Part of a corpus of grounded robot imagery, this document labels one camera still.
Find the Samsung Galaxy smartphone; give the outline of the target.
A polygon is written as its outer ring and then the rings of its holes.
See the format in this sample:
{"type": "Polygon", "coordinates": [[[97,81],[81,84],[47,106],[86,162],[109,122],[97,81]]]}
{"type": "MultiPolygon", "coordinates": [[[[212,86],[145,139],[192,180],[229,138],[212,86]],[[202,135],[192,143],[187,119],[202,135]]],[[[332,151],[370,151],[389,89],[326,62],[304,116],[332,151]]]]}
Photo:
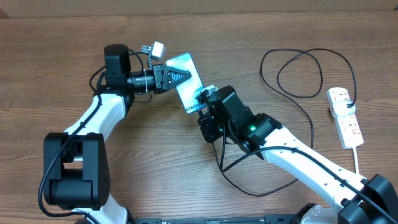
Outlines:
{"type": "Polygon", "coordinates": [[[178,55],[174,58],[168,59],[165,64],[179,70],[189,71],[192,75],[188,80],[176,87],[177,94],[180,97],[180,101],[186,114],[190,114],[204,108],[205,105],[200,104],[196,99],[202,89],[204,89],[204,86],[191,54],[185,53],[178,55]]]}

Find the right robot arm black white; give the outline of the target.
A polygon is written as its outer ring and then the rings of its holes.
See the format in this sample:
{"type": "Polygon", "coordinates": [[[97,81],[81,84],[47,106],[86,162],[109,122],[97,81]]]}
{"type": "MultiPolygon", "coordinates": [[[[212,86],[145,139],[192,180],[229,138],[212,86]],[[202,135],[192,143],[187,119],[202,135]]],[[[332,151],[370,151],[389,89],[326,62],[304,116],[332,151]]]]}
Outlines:
{"type": "Polygon", "coordinates": [[[245,153],[275,164],[312,189],[328,204],[309,203],[291,223],[397,223],[397,194],[376,174],[367,179],[323,157],[299,141],[279,121],[253,114],[231,86],[209,86],[196,97],[207,107],[198,119],[206,142],[230,138],[245,153]]]}

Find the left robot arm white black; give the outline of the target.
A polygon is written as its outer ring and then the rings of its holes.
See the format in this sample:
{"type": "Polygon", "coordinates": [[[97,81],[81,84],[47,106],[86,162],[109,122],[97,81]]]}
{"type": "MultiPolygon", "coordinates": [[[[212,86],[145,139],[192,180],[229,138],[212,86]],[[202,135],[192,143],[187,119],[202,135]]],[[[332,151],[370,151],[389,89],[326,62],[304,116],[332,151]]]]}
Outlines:
{"type": "Polygon", "coordinates": [[[91,84],[93,102],[83,116],[62,133],[44,139],[44,174],[38,205],[48,217],[81,215],[87,223],[133,223],[128,209],[111,196],[105,142],[129,112],[135,96],[162,94],[192,77],[188,70],[159,60],[163,44],[135,52],[124,44],[104,48],[104,62],[91,84]]]}

